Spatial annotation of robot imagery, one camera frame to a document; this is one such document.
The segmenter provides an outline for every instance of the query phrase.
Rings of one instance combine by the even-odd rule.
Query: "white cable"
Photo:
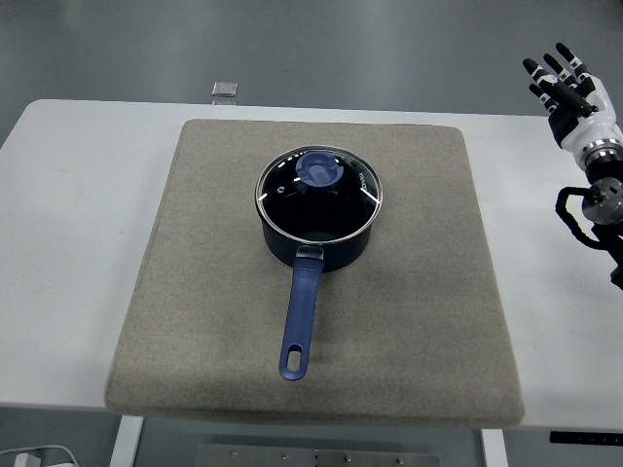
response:
[[[39,449],[62,449],[69,454],[69,457],[71,457],[71,461],[74,463],[74,465],[76,467],[80,467],[80,464],[76,460],[76,457],[74,456],[73,452],[69,450],[68,448],[66,448],[65,446],[61,446],[61,445],[43,445],[43,446],[31,446],[29,448],[5,449],[5,450],[0,450],[0,455],[8,454],[9,452],[25,452],[27,450],[39,450]]]

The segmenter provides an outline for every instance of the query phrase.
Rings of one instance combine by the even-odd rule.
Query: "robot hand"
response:
[[[524,60],[524,67],[535,81],[530,89],[550,114],[549,125],[556,142],[573,153],[589,182],[617,174],[623,180],[623,134],[604,84],[566,46],[559,43],[556,50],[573,73],[550,54],[544,60],[558,78],[534,60]]]
[[[563,188],[556,212],[584,245],[607,251],[617,264],[610,275],[612,283],[623,289],[623,134],[602,81],[566,46],[556,50],[573,73],[550,54],[545,62],[558,78],[529,58],[524,67],[534,79],[530,86],[547,109],[549,126],[558,145],[573,153],[575,162],[586,173],[591,188]],[[569,196],[583,197],[582,212],[594,223],[589,238],[567,212]]]

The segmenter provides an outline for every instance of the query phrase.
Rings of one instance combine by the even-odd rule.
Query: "blue lid knob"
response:
[[[309,186],[325,188],[342,178],[344,168],[338,165],[335,154],[315,151],[305,154],[296,162],[296,173]]]

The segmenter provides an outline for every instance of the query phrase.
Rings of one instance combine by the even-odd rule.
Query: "blue handle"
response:
[[[318,282],[324,268],[324,261],[317,258],[299,257],[292,265],[292,291],[290,305],[285,319],[279,372],[292,381],[305,376],[310,362],[310,346],[312,344],[313,313]],[[288,360],[296,363],[296,353],[300,352],[298,368],[288,369]]]

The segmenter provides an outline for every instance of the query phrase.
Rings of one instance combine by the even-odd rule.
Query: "robot finger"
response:
[[[575,79],[573,74],[570,71],[566,70],[566,68],[561,65],[556,58],[554,58],[550,54],[545,54],[543,56],[543,59],[545,60],[545,63],[547,63],[552,68],[552,70],[556,72],[556,74],[563,83],[565,83],[570,88],[575,88],[577,86],[577,80]]]
[[[536,85],[551,96],[562,107],[569,110],[576,118],[588,117],[594,112],[593,107],[577,92],[569,88],[554,75],[548,73],[530,58],[524,60],[524,67],[530,73]]]
[[[578,82],[581,83],[586,78],[590,78],[591,75],[588,72],[587,66],[582,63],[582,60],[575,56],[575,54],[570,51],[565,44],[559,42],[558,44],[556,44],[556,50],[559,52],[560,55],[563,56],[566,61],[568,61],[568,64],[571,66],[571,70],[573,70],[573,73],[575,74]]]
[[[548,114],[551,114],[558,108],[558,103],[547,95],[547,93],[543,92],[539,86],[531,84],[530,91],[541,101],[541,104],[545,106],[545,110],[547,110]]]

